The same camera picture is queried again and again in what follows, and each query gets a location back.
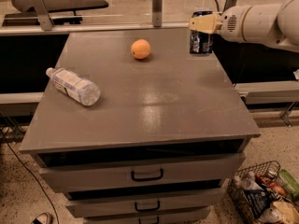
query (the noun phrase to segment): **blue can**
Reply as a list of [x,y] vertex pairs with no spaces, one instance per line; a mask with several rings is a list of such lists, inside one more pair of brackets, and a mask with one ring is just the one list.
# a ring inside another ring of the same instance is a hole
[[[196,11],[192,17],[205,16],[212,11]],[[213,35],[196,32],[191,30],[190,33],[190,53],[191,54],[210,54],[213,51]]]

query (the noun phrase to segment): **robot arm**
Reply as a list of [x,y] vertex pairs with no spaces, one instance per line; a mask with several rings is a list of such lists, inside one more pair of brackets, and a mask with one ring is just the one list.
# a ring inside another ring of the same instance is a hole
[[222,13],[191,18],[190,29],[239,43],[258,43],[299,52],[299,0],[283,4],[231,7]]

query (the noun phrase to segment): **drawer handle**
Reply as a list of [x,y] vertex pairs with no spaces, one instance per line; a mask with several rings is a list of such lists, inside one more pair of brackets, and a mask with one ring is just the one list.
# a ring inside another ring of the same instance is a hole
[[156,180],[162,179],[162,178],[163,178],[163,175],[164,175],[164,172],[163,172],[163,169],[162,169],[162,168],[160,169],[160,175],[158,175],[158,176],[154,176],[154,177],[136,178],[136,177],[135,177],[135,172],[134,172],[134,171],[131,172],[131,178],[132,178],[132,180],[135,181],[135,182],[156,181]]
[[150,223],[150,224],[159,224],[159,217],[157,217],[157,222],[153,222],[153,223]]
[[158,200],[157,202],[157,207],[153,207],[153,208],[148,208],[148,209],[139,209],[138,208],[138,203],[135,203],[135,210],[139,213],[145,213],[145,212],[153,212],[153,211],[157,211],[160,209],[160,201]]

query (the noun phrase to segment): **shoe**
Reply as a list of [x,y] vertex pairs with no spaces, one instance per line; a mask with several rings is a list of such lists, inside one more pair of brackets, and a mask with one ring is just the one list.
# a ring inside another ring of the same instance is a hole
[[50,213],[42,213],[31,224],[51,224],[52,215]]

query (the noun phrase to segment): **orange fruit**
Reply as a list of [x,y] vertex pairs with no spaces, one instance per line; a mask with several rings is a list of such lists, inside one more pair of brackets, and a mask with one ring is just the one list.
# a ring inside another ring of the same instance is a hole
[[131,46],[131,53],[138,60],[147,58],[150,55],[150,43],[145,39],[136,40]]

